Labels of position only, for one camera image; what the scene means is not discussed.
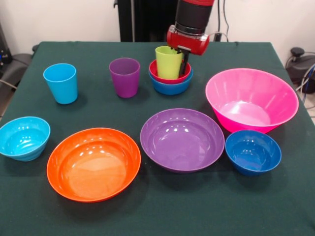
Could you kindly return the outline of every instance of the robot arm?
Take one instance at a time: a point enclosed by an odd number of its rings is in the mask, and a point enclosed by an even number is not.
[[[186,69],[189,53],[202,55],[209,44],[206,30],[214,0],[179,0],[176,22],[167,32],[167,44],[184,54],[180,74]]]

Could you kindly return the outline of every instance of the black cabinet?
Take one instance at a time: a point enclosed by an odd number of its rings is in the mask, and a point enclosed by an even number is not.
[[[118,0],[121,41],[132,41],[132,16],[136,42],[166,41],[168,28],[175,23],[177,1]]]

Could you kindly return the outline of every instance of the purple cup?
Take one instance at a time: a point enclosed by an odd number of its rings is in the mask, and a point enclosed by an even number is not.
[[[109,64],[116,94],[130,98],[137,94],[140,63],[132,58],[118,58]]]

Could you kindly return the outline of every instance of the white wall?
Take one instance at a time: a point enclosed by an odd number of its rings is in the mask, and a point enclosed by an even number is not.
[[[315,0],[226,0],[229,39],[272,42],[285,62],[293,46],[315,51],[314,9]],[[217,30],[217,17],[215,2],[207,33]],[[120,40],[113,0],[0,0],[0,22],[12,53],[40,41]]]
[[[41,41],[120,41],[113,0],[0,0],[0,22],[13,54]]]
[[[221,31],[226,25],[221,6]],[[230,41],[271,42],[285,63],[294,46],[315,52],[315,0],[226,0]],[[218,30],[217,0],[207,33]]]

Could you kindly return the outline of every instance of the light blue bowl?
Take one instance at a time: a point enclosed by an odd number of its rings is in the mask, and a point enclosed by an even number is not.
[[[150,72],[149,72],[149,75],[150,75],[153,87],[156,91],[165,95],[176,95],[188,89],[192,76],[193,76],[193,69],[191,69],[191,72],[188,75],[186,80],[184,80],[182,83],[173,84],[173,85],[164,84],[159,81],[156,81]]]
[[[225,141],[225,151],[243,175],[257,176],[276,168],[281,161],[279,145],[266,134],[241,130]]]
[[[69,104],[78,97],[77,71],[67,63],[49,66],[43,74],[56,102]]]
[[[38,117],[14,119],[0,128],[0,154],[18,161],[32,161],[44,151],[49,124]]]

